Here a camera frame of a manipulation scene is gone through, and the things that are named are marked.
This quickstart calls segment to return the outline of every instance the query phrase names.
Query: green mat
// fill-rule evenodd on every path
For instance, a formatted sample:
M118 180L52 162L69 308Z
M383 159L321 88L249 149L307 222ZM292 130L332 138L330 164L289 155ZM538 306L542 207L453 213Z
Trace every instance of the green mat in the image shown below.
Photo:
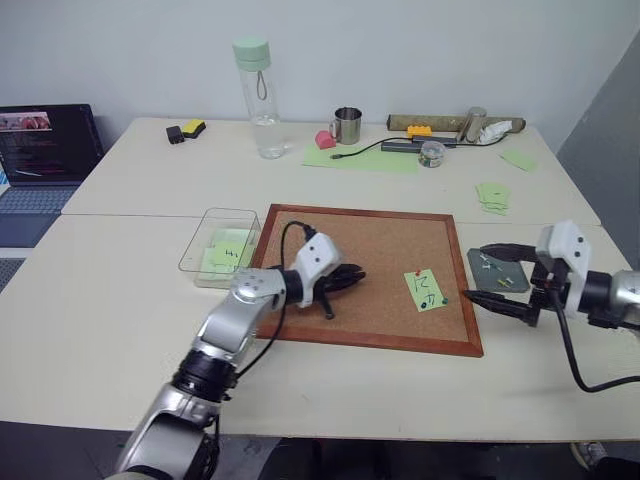
M316 145L309 145L304 151L303 165L308 167L339 168L343 170L365 170L370 172L417 173L418 155L413 153L383 152L375 146L355 157L332 160L335 153L353 153L362 146L340 145L320 150Z

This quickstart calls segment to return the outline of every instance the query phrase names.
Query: pink eraser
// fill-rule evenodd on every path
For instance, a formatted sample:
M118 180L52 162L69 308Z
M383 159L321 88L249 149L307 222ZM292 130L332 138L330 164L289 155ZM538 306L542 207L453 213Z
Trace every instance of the pink eraser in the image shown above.
M331 136L328 130L320 130L316 134L316 145L320 150L333 148L336 146L336 139Z

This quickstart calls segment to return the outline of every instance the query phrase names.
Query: clear plastic box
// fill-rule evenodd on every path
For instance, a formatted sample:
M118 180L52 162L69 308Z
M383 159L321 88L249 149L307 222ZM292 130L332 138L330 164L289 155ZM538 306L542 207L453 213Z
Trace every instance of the clear plastic box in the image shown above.
M194 274L198 287L229 288L236 271L251 264L260 232L258 215L252 210L210 208L178 268Z

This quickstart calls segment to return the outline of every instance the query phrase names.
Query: white table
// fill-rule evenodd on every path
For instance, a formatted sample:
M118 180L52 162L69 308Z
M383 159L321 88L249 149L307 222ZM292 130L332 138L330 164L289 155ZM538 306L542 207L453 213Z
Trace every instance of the white table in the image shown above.
M133 428L224 295L195 288L177 268L197 223L62 216L0 294L0 420ZM457 228L463 252L495 241L535 242L540 230ZM593 269L628 267L601 227L584 233ZM468 266L467 277L473 286ZM537 329L478 307L476 315L485 351L479 359L278 342L231 392L223 431L438 440L640 436L640 385L581 392L551 314ZM572 321L571 331L587 382L640 370L633 334L584 319Z
M264 219L269 203L451 213L458 222L584 225L600 220L531 127L499 145L459 147L442 166L418 174L345 171L302 165L304 148L323 124L287 123L289 151L264 160L247 122L208 121L196 140L171 145L165 128L185 120L135 120L69 201L63 213L202 216L210 207L250 209ZM402 132L363 125L361 145ZM535 173L498 154L516 148L538 162ZM512 190L505 217L481 210L474 185L495 181Z

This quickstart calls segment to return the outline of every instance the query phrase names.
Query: green sticky note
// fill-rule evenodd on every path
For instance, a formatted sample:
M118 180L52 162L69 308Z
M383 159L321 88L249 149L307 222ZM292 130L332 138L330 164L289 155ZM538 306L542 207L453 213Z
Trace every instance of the green sticky note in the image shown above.
M411 298L419 312L443 307L448 300L442 296L438 282L430 268L404 274Z
M491 202L481 202L483 207L487 208L495 208L498 210L506 210L509 208L509 205L505 205L504 203L491 203Z
M213 247L219 242L242 243L244 245L248 237L249 230L246 228L221 228L216 230L213 235L211 246Z
M534 159L517 150L505 150L500 156L511 165L515 165L525 172L533 172L538 166Z
M308 167L338 168L342 170L367 170L371 172L417 173L418 156L412 153L383 152L375 146L354 157L333 160L336 153L354 153L361 146L339 145L320 150L317 145L309 145L304 151L303 165Z
M482 205L482 210L488 213L494 213L496 215L502 215L503 217L507 216L506 208L496 208L496 207L488 207L486 204Z
M216 249L205 248L200 262L200 272L198 280L212 282L218 280L221 274L233 273L235 267L228 265L219 265L215 259Z
M482 203L498 203L501 205L509 205L509 190L504 185L499 183L481 183L476 185L476 191L478 198Z
M213 247L213 262L216 265L237 267L242 258L244 243L218 242Z

